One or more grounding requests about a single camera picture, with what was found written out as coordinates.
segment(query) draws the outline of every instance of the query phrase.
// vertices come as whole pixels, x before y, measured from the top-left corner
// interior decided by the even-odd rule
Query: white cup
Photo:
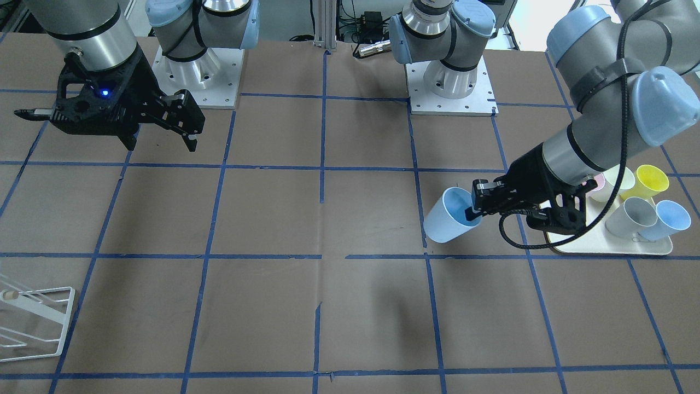
[[[613,193],[613,188],[615,187],[615,182],[617,181],[617,173],[620,171],[620,165],[603,171],[603,176],[605,177],[605,186],[598,191],[592,191],[589,196],[595,201],[600,203],[608,202],[610,195]],[[624,168],[624,175],[622,176],[622,184],[619,187],[619,193],[623,191],[632,189],[634,187],[636,180],[634,179],[634,173],[629,168]]]
[[[660,240],[690,227],[690,214],[680,204],[663,200],[656,206],[658,221],[654,226],[639,231],[648,240]]]
[[[464,213],[471,206],[471,193],[459,187],[448,188],[423,220],[426,235],[437,243],[446,243],[478,226],[481,217],[469,222]]]
[[[605,221],[605,228],[614,236],[632,239],[640,231],[657,223],[656,208],[639,197],[630,197]]]

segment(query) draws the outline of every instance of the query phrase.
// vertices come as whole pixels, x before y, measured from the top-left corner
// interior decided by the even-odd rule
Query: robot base
[[[477,66],[478,80],[471,94],[463,99],[447,99],[431,92],[423,82],[430,62],[406,64],[411,113],[416,115],[490,116],[498,113],[491,79],[482,57]]]
[[[166,70],[167,59],[162,54],[162,48],[159,47],[151,67],[158,79],[158,85],[168,95],[180,89],[189,90],[200,108],[235,109],[241,71],[243,70],[244,50],[228,48],[210,48],[209,50],[212,50],[218,57],[220,69],[211,77],[210,83],[202,88],[202,84],[176,85]]]
[[[555,248],[557,252],[564,254],[637,254],[648,256],[665,256],[673,251],[671,237],[665,237],[658,241],[648,241],[637,234],[635,238],[623,239],[612,235],[606,230],[607,218],[620,206],[621,199],[617,197],[606,217],[591,229],[586,235],[566,245]],[[586,201],[586,222],[590,224],[603,210],[604,203],[599,203],[591,198]],[[556,233],[546,233],[549,242],[565,240],[570,236],[562,236]]]

